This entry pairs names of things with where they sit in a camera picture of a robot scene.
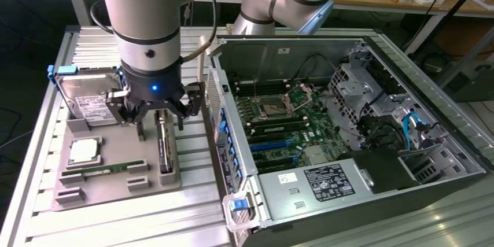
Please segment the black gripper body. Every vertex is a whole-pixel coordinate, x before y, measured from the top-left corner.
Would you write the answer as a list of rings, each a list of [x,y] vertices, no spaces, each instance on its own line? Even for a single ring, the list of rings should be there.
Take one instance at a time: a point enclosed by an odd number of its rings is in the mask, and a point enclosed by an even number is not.
[[[122,62],[130,89],[127,98],[134,105],[149,110],[186,110],[181,102],[186,94],[182,84],[182,61],[179,58],[167,68],[158,71],[139,71]]]

